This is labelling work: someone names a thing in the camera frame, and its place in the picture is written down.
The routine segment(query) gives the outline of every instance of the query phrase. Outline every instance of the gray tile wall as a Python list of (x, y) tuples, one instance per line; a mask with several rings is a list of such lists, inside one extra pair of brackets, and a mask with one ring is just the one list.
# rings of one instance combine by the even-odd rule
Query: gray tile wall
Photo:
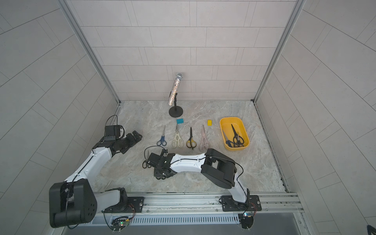
[(253, 99), (295, 4), (67, 2), (121, 100)]
[(307, 0), (257, 102), (315, 234), (376, 227), (376, 2)]
[(1, 234), (48, 234), (49, 188), (86, 159), (116, 107), (54, 0), (1, 1)]

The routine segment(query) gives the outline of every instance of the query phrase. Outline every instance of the yellow tray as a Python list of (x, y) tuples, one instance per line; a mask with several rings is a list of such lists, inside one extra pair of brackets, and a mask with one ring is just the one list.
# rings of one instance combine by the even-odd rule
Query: yellow tray
[[(239, 150), (243, 150), (245, 149), (246, 147), (249, 146), (249, 137), (247, 135), (247, 131), (244, 127), (244, 124), (242, 122), (242, 120), (240, 118), (237, 118), (237, 117), (226, 117), (226, 118), (223, 118), (220, 120), (219, 122), (220, 126), (221, 126), (221, 133), (222, 133), (222, 138), (223, 138), (223, 144), (224, 144), (224, 147), (229, 150), (229, 151), (239, 151)], [(233, 141), (233, 137), (234, 137), (234, 131), (232, 130), (232, 127), (231, 127), (231, 124), (234, 126), (235, 128), (235, 131), (236, 132), (239, 132), (239, 135), (241, 137), (243, 137), (244, 139), (244, 147), (239, 147), (239, 148), (230, 148), (227, 144), (226, 144), (226, 139), (223, 135), (223, 131), (225, 132), (227, 138), (229, 139), (229, 141)]]

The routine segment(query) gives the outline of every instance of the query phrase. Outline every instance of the yellow scissors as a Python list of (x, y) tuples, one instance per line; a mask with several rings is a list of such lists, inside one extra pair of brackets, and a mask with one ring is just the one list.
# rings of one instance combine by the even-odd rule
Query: yellow scissors
[(181, 147), (183, 147), (183, 145), (184, 145), (184, 142), (183, 142), (183, 139), (180, 137), (180, 134), (179, 134), (179, 128), (178, 128), (178, 126), (177, 126), (177, 124), (176, 124), (175, 137), (174, 137), (174, 140), (173, 140), (172, 143), (171, 143), (171, 146), (172, 146), (173, 148), (176, 148), (176, 147), (181, 148)]
[(192, 127), (191, 127), (191, 136), (190, 136), (189, 140), (187, 141), (186, 145), (187, 145), (188, 148), (192, 148), (192, 150), (193, 150), (194, 148), (196, 148), (197, 143), (192, 139), (192, 137), (193, 136), (192, 136)]

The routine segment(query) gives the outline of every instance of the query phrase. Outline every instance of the beige scissors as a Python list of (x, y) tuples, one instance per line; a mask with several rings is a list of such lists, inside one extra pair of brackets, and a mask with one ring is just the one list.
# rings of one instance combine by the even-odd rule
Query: beige scissors
[(199, 144), (199, 150), (202, 151), (202, 150), (204, 150), (204, 148), (209, 149), (210, 143), (209, 143), (208, 139), (206, 138), (204, 125), (202, 125), (202, 138), (201, 138), (201, 142)]
[(181, 147), (184, 146), (184, 142), (183, 142), (183, 139), (180, 137), (179, 128), (178, 128), (177, 124), (176, 124), (175, 137), (174, 137), (174, 140), (171, 143), (171, 146), (173, 148), (176, 148), (176, 147), (181, 148)]

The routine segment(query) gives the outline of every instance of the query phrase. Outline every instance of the table surface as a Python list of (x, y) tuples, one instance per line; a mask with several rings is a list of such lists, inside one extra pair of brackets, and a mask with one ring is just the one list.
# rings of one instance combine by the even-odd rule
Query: table surface
[[(256, 109), (251, 101), (178, 101), (183, 108), (184, 123), (179, 124), (180, 136), (184, 146), (172, 148), (175, 136), (176, 119), (168, 114), (171, 108), (167, 101), (128, 101), (123, 103), (118, 115), (118, 123), (126, 133), (136, 130), (143, 139), (131, 147), (124, 155), (116, 154), (98, 174), (94, 191), (105, 191), (111, 188), (124, 187), (127, 192), (223, 192), (226, 189), (213, 184), (198, 172), (181, 172), (165, 180), (157, 180), (153, 176), (154, 168), (142, 168), (144, 149), (156, 145), (166, 125), (165, 140), (169, 153), (196, 155), (200, 151), (185, 146), (193, 130), (193, 139), (199, 145), (202, 125), (211, 148), (234, 159), (244, 168), (239, 178), (251, 192), (282, 192), (284, 186), (266, 140)], [(250, 145), (241, 151), (225, 149), (219, 121), (223, 117), (239, 117), (247, 130)], [(150, 153), (161, 153), (160, 147), (149, 148)]]

